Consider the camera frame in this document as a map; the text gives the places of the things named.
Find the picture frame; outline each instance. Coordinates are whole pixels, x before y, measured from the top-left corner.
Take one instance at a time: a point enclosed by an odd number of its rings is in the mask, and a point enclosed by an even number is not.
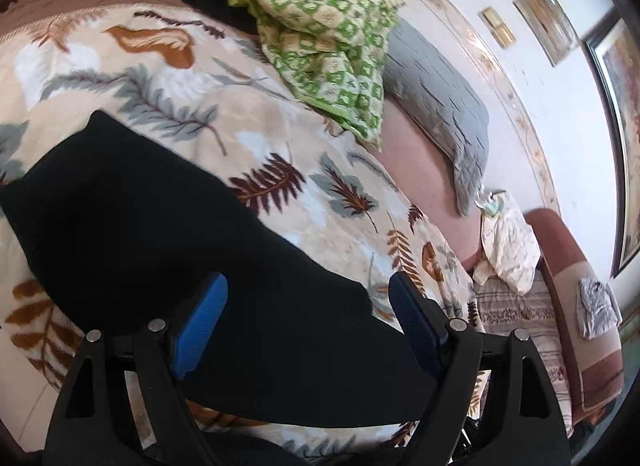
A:
[[[522,14],[552,66],[561,62],[580,45],[574,26],[558,0],[515,0]]]
[[[616,166],[616,276],[640,251],[640,49],[615,10],[588,34],[583,48],[606,110]]]

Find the black fabric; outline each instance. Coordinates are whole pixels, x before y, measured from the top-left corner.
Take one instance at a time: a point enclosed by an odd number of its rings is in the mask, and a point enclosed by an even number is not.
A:
[[[249,14],[247,7],[231,7],[226,0],[182,0],[194,9],[222,23],[249,34],[257,34],[255,17]]]
[[[403,335],[371,316],[361,284],[105,113],[2,189],[0,205],[31,271],[84,331],[134,331],[167,318],[210,271],[226,276],[225,310],[182,382],[188,399],[304,426],[420,419],[434,381]]]

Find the gray pillowcase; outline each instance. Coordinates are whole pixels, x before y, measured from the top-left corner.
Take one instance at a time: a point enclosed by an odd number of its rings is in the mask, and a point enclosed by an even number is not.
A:
[[[403,19],[389,36],[383,82],[385,92],[453,163],[458,211],[469,215],[489,157],[484,103],[438,49]]]

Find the white wall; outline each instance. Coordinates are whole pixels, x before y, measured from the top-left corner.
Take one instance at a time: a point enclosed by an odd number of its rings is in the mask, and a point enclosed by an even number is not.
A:
[[[513,0],[451,1],[493,49],[520,94],[545,152],[563,220],[598,276],[608,279],[616,238],[616,173],[607,119],[585,54],[577,49],[552,67]],[[558,1],[580,37],[612,7],[611,0]],[[479,19],[488,6],[516,36],[510,49],[500,49]],[[494,144],[492,150],[500,147]],[[612,286],[627,305],[640,290],[640,259]]]

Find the striped cushion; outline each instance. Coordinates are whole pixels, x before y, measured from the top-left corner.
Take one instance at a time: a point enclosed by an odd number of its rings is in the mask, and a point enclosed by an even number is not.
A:
[[[562,359],[556,312],[542,273],[536,270],[533,286],[525,296],[511,292],[500,278],[489,278],[478,292],[478,310],[489,334],[506,336],[519,327],[531,334],[558,397],[564,426],[569,433],[572,428],[569,382]]]

